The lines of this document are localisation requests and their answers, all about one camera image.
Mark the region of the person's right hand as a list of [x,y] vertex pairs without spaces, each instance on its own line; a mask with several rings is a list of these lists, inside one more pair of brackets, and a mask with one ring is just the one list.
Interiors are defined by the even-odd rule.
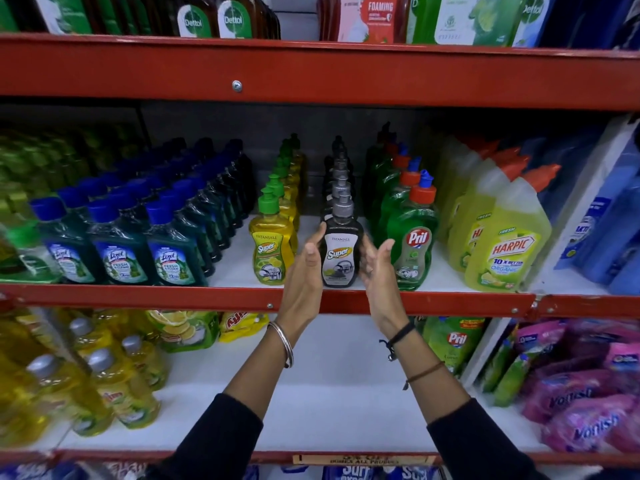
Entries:
[[360,279],[361,260],[378,260],[380,263],[378,298],[368,302],[373,321],[388,340],[395,337],[409,322],[397,286],[395,269],[390,259],[393,245],[394,240],[388,239],[377,248],[368,235],[363,236],[360,245]]

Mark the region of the black dish soap bottle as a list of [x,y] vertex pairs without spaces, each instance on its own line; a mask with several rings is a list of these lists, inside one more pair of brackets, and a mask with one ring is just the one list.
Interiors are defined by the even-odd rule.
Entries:
[[324,240],[320,244],[322,278],[329,288],[350,287],[359,273],[360,243],[364,227],[354,215],[350,193],[341,191],[332,199],[332,214],[325,219]]

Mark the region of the row of red-capped green bottles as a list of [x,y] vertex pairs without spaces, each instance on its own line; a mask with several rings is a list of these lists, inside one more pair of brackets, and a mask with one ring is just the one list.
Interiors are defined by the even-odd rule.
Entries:
[[362,178],[364,216],[375,246],[394,244],[391,264],[400,290],[416,291],[425,281],[440,218],[433,176],[383,124],[365,155]]

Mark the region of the silver bangle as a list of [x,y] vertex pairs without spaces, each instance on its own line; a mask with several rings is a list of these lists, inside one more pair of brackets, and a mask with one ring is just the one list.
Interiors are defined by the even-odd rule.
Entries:
[[274,331],[279,336],[279,338],[282,341],[282,344],[284,346],[284,349],[285,349],[284,369],[292,368],[293,365],[294,365],[294,353],[293,353],[293,348],[292,348],[291,342],[289,341],[289,339],[287,338],[286,334],[284,333],[282,327],[278,323],[276,323],[274,321],[270,321],[268,323],[268,327],[274,329]]

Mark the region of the yellow refill pouch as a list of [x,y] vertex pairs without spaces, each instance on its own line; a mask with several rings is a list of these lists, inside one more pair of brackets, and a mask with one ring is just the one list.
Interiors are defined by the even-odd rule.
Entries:
[[245,337],[251,337],[262,329],[269,322],[268,314],[254,312],[224,312],[220,315],[220,336],[221,343],[229,343]]

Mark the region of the green dish soap pouch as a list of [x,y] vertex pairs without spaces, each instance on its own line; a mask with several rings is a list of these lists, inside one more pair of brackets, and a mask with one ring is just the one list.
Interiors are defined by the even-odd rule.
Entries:
[[484,334],[486,318],[421,317],[422,337],[446,368],[459,377]]

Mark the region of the red metal shelf beam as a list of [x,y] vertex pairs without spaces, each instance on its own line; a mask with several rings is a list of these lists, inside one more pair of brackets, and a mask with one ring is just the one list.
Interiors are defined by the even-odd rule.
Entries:
[[[0,450],[0,465],[13,463],[50,463],[60,461],[154,463],[171,455],[170,451],[107,451],[53,449],[38,452]],[[640,453],[596,452],[560,453],[530,452],[537,465],[601,466],[606,468],[640,468]],[[355,462],[368,466],[434,466],[443,464],[438,452],[285,452],[259,451],[252,454],[251,464],[336,466]]]
[[0,96],[631,112],[640,52],[0,34]]
[[[143,308],[274,312],[282,301],[277,287],[146,287],[0,283],[0,300],[17,306]],[[482,292],[401,292],[408,315],[640,319],[640,298],[625,296],[491,294]]]

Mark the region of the rows of blue-capped cleaner bottles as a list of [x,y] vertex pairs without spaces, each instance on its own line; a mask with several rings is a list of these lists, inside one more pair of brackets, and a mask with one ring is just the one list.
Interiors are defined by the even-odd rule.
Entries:
[[29,201],[52,282],[206,287],[255,201],[241,139],[177,137]]

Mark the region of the green pink-topped pouch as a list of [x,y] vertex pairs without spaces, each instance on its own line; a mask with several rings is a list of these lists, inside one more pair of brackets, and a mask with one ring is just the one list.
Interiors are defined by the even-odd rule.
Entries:
[[512,405],[534,362],[555,348],[566,329],[565,319],[516,323],[481,375],[482,393],[490,396],[492,406],[506,408]]

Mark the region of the person's black left sleeve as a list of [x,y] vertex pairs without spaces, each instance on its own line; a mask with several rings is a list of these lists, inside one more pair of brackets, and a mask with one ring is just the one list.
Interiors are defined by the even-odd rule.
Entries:
[[243,480],[262,428],[251,409],[217,394],[176,451],[138,480]]

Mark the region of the person's black sleeve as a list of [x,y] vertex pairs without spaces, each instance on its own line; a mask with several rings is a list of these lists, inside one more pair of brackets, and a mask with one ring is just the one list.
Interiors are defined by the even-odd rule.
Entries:
[[550,480],[474,398],[427,429],[452,480]]
[[262,428],[251,409],[217,394],[176,451],[138,480],[243,480]]

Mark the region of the pile of pink detergent pouches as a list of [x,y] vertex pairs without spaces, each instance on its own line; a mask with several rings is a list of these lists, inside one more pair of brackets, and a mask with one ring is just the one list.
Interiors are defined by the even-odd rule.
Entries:
[[640,319],[569,319],[515,401],[556,452],[640,453]]

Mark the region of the row of brown antiseptic bottles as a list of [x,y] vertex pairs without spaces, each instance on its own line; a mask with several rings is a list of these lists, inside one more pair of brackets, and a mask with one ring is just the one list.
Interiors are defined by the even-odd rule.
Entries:
[[167,33],[197,39],[281,39],[270,0],[153,0]]

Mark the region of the green handwash refill pouch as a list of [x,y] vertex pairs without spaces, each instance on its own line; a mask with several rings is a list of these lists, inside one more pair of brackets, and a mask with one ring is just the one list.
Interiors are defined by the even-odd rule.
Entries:
[[411,0],[406,42],[509,47],[524,0]]
[[511,47],[536,48],[555,0],[522,0],[522,12],[511,37]]

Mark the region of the group of green liquid bottles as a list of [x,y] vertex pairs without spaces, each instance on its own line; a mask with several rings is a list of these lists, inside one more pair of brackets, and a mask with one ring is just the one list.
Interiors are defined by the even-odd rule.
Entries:
[[155,0],[0,0],[0,34],[161,34]]

